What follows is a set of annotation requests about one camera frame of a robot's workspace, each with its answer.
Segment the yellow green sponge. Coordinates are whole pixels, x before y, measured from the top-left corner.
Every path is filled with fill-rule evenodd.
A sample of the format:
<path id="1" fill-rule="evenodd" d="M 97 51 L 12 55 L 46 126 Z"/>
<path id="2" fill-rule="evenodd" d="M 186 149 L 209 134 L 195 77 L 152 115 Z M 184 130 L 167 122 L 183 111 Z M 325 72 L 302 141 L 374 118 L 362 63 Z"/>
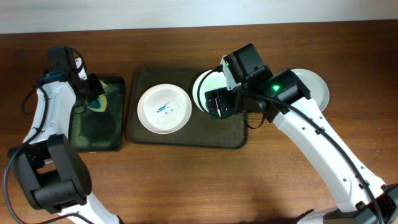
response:
<path id="1" fill-rule="evenodd" d="M 96 113 L 106 111 L 108 101 L 105 96 L 105 89 L 107 87 L 107 84 L 101 80 L 90 83 L 90 90 L 86 101 L 86 105 L 90 110 Z"/>

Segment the pink plate with green stain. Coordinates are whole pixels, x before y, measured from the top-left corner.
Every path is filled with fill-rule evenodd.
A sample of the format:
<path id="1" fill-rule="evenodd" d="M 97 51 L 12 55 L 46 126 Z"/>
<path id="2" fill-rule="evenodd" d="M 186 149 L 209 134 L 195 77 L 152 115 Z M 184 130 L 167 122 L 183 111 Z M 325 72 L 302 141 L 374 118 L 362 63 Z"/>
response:
<path id="1" fill-rule="evenodd" d="M 192 102 L 177 85 L 160 84 L 146 90 L 139 98 L 137 116 L 147 130 L 170 134 L 182 129 L 190 119 Z"/>

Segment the light grey plate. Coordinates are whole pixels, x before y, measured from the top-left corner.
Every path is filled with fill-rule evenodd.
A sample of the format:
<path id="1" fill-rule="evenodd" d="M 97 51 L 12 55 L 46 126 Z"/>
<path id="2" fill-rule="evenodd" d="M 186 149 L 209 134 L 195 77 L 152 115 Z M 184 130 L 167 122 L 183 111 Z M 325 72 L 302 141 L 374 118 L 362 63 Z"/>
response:
<path id="1" fill-rule="evenodd" d="M 320 111 L 324 111 L 330 100 L 330 92 L 325 81 L 315 72 L 303 68 L 295 68 L 292 71 L 310 90 L 312 98 L 316 101 Z"/>

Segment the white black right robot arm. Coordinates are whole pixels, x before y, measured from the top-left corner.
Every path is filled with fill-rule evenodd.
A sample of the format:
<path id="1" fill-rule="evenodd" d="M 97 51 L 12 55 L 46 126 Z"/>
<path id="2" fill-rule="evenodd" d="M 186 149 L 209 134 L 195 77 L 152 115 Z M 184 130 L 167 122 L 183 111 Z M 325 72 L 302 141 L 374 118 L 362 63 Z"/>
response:
<path id="1" fill-rule="evenodd" d="M 256 70 L 237 85 L 205 93 L 198 107 L 226 119 L 261 113 L 301 150 L 329 188 L 336 205 L 309 210 L 294 223 L 392 223 L 397 219 L 397 185 L 386 185 L 343 142 L 317 106 L 310 90 L 291 70 L 272 75 Z"/>

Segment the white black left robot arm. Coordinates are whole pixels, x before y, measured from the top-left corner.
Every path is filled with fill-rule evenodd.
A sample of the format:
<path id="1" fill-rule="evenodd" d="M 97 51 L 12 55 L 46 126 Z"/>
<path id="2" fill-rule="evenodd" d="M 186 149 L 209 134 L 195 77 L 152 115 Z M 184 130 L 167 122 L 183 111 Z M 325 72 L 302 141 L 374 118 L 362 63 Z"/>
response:
<path id="1" fill-rule="evenodd" d="M 14 174 L 28 203 L 36 210 L 73 223 L 121 223 L 92 192 L 89 170 L 69 142 L 70 119 L 80 100 L 95 95 L 80 75 L 50 75 L 34 86 L 38 103 L 28 135 L 12 148 L 3 177 L 6 206 L 21 223 L 9 200 L 8 176 Z"/>

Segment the black water tray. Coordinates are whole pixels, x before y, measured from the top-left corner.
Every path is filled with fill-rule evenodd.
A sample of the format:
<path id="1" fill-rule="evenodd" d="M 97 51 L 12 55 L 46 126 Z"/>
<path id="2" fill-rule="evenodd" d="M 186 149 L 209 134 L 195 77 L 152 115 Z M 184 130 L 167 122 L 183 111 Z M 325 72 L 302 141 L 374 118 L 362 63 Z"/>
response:
<path id="1" fill-rule="evenodd" d="M 122 145 L 125 82 L 117 76 L 99 77 L 107 84 L 105 112 L 96 113 L 86 103 L 74 110 L 69 140 L 79 152 L 118 151 Z"/>

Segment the dark brown serving tray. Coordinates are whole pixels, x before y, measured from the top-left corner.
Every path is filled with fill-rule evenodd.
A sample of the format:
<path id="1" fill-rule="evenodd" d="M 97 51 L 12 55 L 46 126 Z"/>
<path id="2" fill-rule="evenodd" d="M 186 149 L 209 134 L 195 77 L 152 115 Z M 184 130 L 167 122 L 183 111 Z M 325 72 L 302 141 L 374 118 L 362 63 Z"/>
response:
<path id="1" fill-rule="evenodd" d="M 139 121 L 137 104 L 149 88 L 163 83 L 177 85 L 192 94 L 195 79 L 205 72 L 202 68 L 142 67 L 135 73 L 126 121 L 126 138 L 134 144 L 158 144 L 170 146 L 215 147 L 240 149 L 248 140 L 248 128 L 244 115 L 228 119 L 212 119 L 193 105 L 187 124 L 170 134 L 156 134 Z"/>

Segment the cream plate with green stain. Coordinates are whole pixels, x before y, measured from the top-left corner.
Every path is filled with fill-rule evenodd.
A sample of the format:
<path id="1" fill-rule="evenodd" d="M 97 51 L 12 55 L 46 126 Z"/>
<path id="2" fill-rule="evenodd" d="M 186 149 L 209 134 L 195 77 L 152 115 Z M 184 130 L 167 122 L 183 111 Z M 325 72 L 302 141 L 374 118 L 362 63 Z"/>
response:
<path id="1" fill-rule="evenodd" d="M 226 119 L 212 117 L 205 106 L 205 92 L 226 87 L 226 79 L 223 72 L 203 72 L 197 77 L 192 87 L 192 97 L 197 108 L 213 119 Z"/>

